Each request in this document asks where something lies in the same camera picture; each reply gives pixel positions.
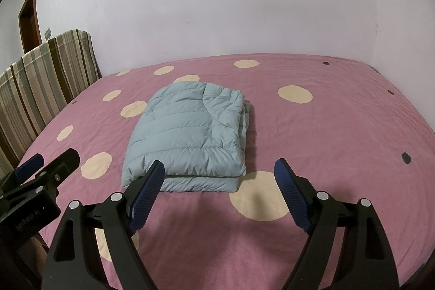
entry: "cream polka dot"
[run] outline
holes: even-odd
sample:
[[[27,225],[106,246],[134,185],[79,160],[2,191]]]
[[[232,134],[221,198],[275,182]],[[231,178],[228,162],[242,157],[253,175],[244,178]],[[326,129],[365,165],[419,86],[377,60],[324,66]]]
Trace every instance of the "cream polka dot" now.
[[[106,236],[104,235],[103,229],[95,229],[95,236],[97,239],[98,251],[100,256],[102,256],[105,260],[109,262],[112,261],[112,257],[110,256],[109,247],[107,246]],[[139,234],[136,232],[132,237],[134,247],[139,249]]]
[[[165,66],[165,67],[158,68],[154,72],[154,75],[155,76],[161,76],[163,74],[169,73],[170,71],[173,71],[174,68],[175,68],[174,66]]]
[[[73,126],[68,126],[65,127],[64,129],[62,129],[62,131],[59,133],[59,135],[57,136],[57,141],[60,142],[61,140],[64,140],[65,138],[67,138],[71,132],[73,131]]]
[[[234,63],[237,68],[252,68],[258,66],[259,64],[260,63],[252,59],[242,59],[241,61],[237,61]]]
[[[117,97],[121,93],[121,90],[114,90],[110,93],[108,93],[105,97],[103,97],[103,101],[110,101],[113,100],[115,97]]]
[[[99,152],[89,158],[81,167],[82,176],[87,179],[95,179],[103,176],[109,169],[112,155]]]
[[[313,99],[312,94],[300,86],[287,85],[278,90],[278,95],[283,99],[286,99],[295,103],[308,103]]]
[[[182,76],[180,78],[177,78],[173,82],[177,83],[177,82],[198,82],[198,81],[199,81],[199,77],[191,74],[188,76]]]
[[[288,213],[272,172],[247,173],[242,177],[239,190],[229,195],[234,208],[249,219],[270,221]]]
[[[145,101],[136,101],[125,106],[121,111],[121,116],[125,118],[134,117],[140,115],[145,108],[147,108],[147,103]]]
[[[130,71],[130,69],[129,70],[120,71],[116,76],[123,76],[124,74],[127,74],[129,71]]]

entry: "gray dot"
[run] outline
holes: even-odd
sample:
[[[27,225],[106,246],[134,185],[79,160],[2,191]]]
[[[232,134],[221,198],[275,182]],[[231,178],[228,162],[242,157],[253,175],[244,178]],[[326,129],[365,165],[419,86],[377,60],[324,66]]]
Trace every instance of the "gray dot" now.
[[[122,198],[122,193],[119,192],[116,192],[110,196],[112,202],[117,202],[118,200],[121,200],[121,198]]]
[[[73,200],[70,203],[70,209],[76,209],[79,206],[79,201],[78,200]]]
[[[361,199],[361,204],[364,205],[364,207],[369,207],[369,206],[371,206],[371,202],[370,202],[370,200],[368,200],[368,199],[366,199],[366,198]]]
[[[327,192],[320,191],[320,192],[317,192],[317,198],[319,198],[321,200],[327,200],[329,198],[329,194],[327,194]]]

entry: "polka dot bedsheet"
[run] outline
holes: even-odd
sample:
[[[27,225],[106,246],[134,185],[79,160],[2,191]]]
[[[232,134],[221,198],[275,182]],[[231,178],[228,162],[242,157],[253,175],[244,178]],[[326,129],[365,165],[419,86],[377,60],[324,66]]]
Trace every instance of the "polka dot bedsheet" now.
[[[62,110],[23,160],[46,162],[67,148],[81,157],[59,187],[69,201],[101,202],[120,191],[132,131],[160,88],[212,82],[252,104],[247,175],[238,192],[159,193],[133,242],[162,290],[281,289],[307,238],[274,181],[284,157],[297,175],[338,200],[368,198],[404,283],[435,246],[435,134],[397,88],[370,66],[311,55],[225,55],[176,61],[104,77]],[[41,231],[48,244],[59,219]],[[96,231],[112,286],[120,289],[104,233]],[[340,252],[338,232],[322,287]]]

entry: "striped headboard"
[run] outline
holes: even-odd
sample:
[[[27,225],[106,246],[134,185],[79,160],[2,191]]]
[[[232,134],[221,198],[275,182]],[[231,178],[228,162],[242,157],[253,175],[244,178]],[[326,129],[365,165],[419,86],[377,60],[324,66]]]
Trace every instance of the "striped headboard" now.
[[[101,78],[91,37],[69,30],[0,74],[0,177],[18,166],[47,124]]]

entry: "wall outlet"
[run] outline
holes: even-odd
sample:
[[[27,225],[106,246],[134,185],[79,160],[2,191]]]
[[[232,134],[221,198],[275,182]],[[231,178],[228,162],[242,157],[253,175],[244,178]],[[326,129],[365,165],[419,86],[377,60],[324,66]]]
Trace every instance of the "wall outlet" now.
[[[51,36],[51,30],[50,30],[50,28],[48,28],[47,29],[47,31],[45,31],[45,39],[48,41],[48,39],[50,38],[50,36]]]

